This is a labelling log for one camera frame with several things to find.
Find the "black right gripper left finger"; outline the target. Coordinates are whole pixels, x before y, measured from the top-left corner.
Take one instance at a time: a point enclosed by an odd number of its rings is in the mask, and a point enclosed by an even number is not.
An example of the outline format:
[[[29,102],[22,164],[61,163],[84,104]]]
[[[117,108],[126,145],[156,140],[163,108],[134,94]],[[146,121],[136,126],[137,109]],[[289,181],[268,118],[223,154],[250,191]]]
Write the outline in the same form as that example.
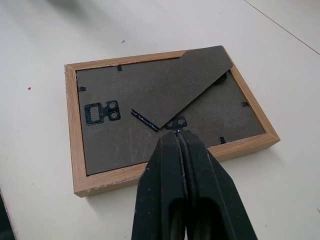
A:
[[[137,187],[132,238],[183,240],[186,231],[186,188],[181,149],[173,132],[163,135]]]

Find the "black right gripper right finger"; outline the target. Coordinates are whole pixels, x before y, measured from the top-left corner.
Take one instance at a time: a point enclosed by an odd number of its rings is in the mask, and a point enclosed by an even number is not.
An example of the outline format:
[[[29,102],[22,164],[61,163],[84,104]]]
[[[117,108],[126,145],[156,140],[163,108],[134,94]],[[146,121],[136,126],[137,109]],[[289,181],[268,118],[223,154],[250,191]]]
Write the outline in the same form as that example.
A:
[[[180,131],[177,138],[187,190],[187,238],[257,239],[230,175],[194,133]]]

